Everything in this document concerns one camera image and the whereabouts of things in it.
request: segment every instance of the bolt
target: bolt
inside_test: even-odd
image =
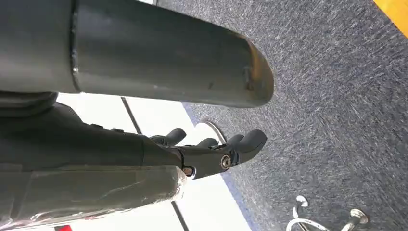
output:
[[[184,172],[184,174],[186,174],[186,176],[189,177],[189,176],[192,175],[193,169],[191,167],[185,167],[185,168],[183,168],[183,172]]]
[[[228,155],[225,155],[221,158],[221,168],[223,170],[228,170],[231,167],[231,158]]]

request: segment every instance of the pivot bolt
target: pivot bolt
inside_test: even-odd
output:
[[[231,167],[231,158],[228,155],[225,155],[221,158],[221,168],[223,170],[228,170]]]

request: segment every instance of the gray carpet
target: gray carpet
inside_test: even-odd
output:
[[[282,231],[297,195],[303,216],[340,230],[408,230],[408,39],[371,0],[159,0],[159,6],[238,31],[276,73],[260,108],[187,104],[227,137],[269,137],[224,178],[255,231]]]

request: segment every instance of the gray metal tube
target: gray metal tube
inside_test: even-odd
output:
[[[243,36],[135,0],[5,0],[0,91],[254,107],[273,74]]]

